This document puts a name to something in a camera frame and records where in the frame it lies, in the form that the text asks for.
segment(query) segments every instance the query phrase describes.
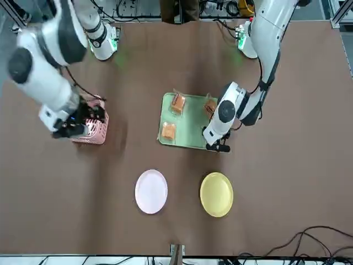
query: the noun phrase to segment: metal frame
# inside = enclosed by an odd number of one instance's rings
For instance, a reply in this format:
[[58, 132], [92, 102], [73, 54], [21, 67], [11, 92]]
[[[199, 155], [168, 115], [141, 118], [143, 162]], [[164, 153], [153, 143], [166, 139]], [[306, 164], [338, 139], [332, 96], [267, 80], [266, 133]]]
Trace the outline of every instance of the metal frame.
[[25, 20], [17, 13], [13, 6], [7, 0], [0, 0], [0, 6], [8, 13], [8, 15], [22, 29], [26, 27]]
[[339, 24], [342, 25], [353, 25], [353, 0], [345, 0], [340, 6], [340, 0], [330, 0], [330, 6], [332, 9], [333, 17], [331, 24], [333, 28], [339, 28]]

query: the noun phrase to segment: brown table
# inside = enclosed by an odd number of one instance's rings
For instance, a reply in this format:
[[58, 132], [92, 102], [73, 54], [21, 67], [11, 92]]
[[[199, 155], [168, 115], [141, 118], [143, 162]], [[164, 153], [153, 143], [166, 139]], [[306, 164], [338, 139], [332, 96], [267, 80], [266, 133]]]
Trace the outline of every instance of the brown table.
[[[215, 23], [125, 24], [119, 53], [72, 66], [86, 89], [108, 98], [103, 146], [53, 140], [39, 106], [7, 83], [1, 98], [0, 252], [263, 255], [311, 225], [353, 233], [353, 82], [329, 22], [293, 22], [276, 81], [256, 126], [233, 135], [230, 154], [161, 145], [162, 96], [173, 88], [217, 96], [228, 82], [253, 89], [248, 60]], [[134, 187], [156, 168], [168, 182], [162, 211], [139, 211]], [[199, 187], [223, 172], [234, 189], [225, 218], [203, 210]], [[316, 230], [333, 250], [352, 242]], [[274, 252], [291, 256], [294, 245]], [[303, 240], [300, 253], [322, 256]]]

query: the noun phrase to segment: tray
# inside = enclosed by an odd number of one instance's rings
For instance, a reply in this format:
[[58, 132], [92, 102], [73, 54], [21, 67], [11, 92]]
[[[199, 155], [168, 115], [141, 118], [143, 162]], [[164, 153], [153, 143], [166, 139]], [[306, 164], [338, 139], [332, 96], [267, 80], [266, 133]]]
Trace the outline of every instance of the tray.
[[[206, 140], [202, 129], [208, 126], [210, 120], [206, 115], [204, 105], [209, 100], [207, 97], [183, 95], [186, 98], [183, 113], [174, 114], [170, 105], [175, 93], [166, 93], [163, 96], [161, 120], [157, 139], [163, 145], [181, 146], [195, 149], [206, 149]], [[175, 139], [168, 140], [161, 135], [164, 122], [174, 123], [176, 126]]]

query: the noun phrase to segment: basket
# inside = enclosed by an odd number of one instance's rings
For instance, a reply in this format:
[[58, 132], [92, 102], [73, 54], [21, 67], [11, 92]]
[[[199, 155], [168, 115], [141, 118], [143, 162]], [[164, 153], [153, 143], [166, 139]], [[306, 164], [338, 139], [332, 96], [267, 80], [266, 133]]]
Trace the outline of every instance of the basket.
[[[92, 100], [92, 99], [87, 99], [88, 105], [89, 106], [94, 106], [99, 102], [100, 106], [104, 108], [104, 101], [102, 100]], [[105, 136], [106, 136], [106, 131], [108, 128], [108, 121], [109, 121], [109, 116], [107, 112], [105, 112], [105, 123], [102, 123], [101, 121], [98, 120], [93, 120], [93, 119], [87, 119], [85, 121], [85, 125], [88, 128], [88, 134], [86, 136], [82, 136], [79, 138], [71, 138], [70, 140], [73, 142], [84, 142], [86, 144], [95, 144], [95, 145], [101, 145], [105, 141]]]

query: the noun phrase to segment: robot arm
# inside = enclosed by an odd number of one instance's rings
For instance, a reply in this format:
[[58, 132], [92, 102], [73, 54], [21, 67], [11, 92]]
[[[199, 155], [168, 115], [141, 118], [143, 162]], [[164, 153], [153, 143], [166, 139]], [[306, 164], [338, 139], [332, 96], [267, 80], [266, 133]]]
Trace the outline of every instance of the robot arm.
[[298, 4], [306, 6], [309, 2], [310, 0], [263, 0], [260, 8], [256, 9], [253, 21], [245, 23], [247, 47], [243, 52], [245, 56], [259, 58], [261, 71], [263, 70], [260, 81], [252, 94], [235, 82], [224, 87], [213, 117], [203, 131], [207, 149], [220, 151], [220, 140], [229, 135], [235, 118], [245, 126], [254, 125], [259, 119], [262, 105], [275, 79], [280, 60], [280, 44], [289, 21]]
[[[88, 42], [71, 0], [54, 0], [54, 4], [53, 19], [38, 29], [19, 33], [8, 72], [19, 89], [42, 104], [39, 117], [53, 137], [77, 137], [87, 133], [86, 119], [104, 122], [105, 112], [100, 106], [90, 107], [76, 88], [58, 73], [57, 68], [83, 60]], [[110, 34], [97, 11], [88, 9], [77, 10], [84, 20], [84, 28], [91, 36], [100, 38], [99, 44], [108, 43]], [[100, 45], [94, 52], [96, 57], [105, 60], [113, 54], [113, 47]]]

